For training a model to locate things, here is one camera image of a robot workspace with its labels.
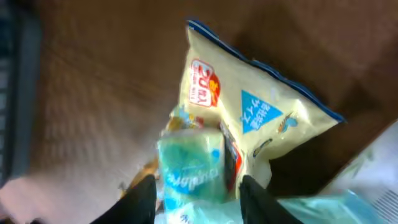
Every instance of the cardboard surface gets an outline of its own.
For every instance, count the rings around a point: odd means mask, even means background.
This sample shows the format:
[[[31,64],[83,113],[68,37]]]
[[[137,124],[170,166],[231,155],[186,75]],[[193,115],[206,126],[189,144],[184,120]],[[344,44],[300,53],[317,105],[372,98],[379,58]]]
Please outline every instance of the cardboard surface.
[[[119,183],[154,155],[177,102],[188,18],[348,120],[271,161],[275,195],[314,194],[398,117],[394,0],[38,3],[44,44],[32,167],[0,191],[21,223],[88,223],[117,201]]]

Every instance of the white plastic item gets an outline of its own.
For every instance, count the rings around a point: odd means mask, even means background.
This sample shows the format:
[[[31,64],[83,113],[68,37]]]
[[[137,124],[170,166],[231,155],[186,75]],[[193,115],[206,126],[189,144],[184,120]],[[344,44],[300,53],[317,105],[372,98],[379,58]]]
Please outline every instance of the white plastic item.
[[[384,223],[370,204],[350,191],[330,196],[285,198],[278,202],[296,219],[306,224]],[[158,214],[155,223],[243,224],[244,222],[240,201],[235,200],[223,204],[207,201],[190,202],[176,211]]]
[[[388,224],[398,223],[398,120],[368,145],[320,192],[350,189]]]
[[[188,24],[190,48],[179,107],[207,123],[224,126],[234,153],[241,157],[237,178],[250,174],[266,187],[271,172],[256,177],[255,167],[265,170],[269,159],[343,121],[302,85],[261,62],[247,60],[203,24]]]

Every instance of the green package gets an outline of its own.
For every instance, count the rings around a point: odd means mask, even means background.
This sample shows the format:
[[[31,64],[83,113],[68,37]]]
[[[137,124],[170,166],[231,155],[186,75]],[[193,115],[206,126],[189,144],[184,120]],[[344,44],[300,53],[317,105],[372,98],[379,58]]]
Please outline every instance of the green package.
[[[177,131],[162,137],[157,147],[166,211],[197,200],[225,201],[224,137],[219,130]]]

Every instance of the blue triangle label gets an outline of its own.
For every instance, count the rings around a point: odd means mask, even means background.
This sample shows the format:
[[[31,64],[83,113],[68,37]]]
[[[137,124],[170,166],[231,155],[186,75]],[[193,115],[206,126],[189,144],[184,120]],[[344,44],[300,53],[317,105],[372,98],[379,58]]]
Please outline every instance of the blue triangle label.
[[[252,130],[258,131],[263,125],[279,117],[283,113],[269,103],[242,90],[243,134]]]

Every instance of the light blue package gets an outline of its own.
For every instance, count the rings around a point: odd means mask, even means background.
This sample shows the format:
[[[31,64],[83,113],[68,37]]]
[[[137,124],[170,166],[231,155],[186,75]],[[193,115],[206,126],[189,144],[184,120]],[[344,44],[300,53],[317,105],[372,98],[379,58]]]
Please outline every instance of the light blue package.
[[[305,224],[381,224],[372,206],[353,192],[339,196],[319,196],[278,200]]]
[[[367,202],[352,192],[338,196],[280,199],[278,202],[304,224],[382,224]],[[243,223],[240,202],[196,201],[157,217],[155,223]]]
[[[167,212],[197,200],[225,201],[224,137],[219,130],[176,131],[162,137],[157,147]]]

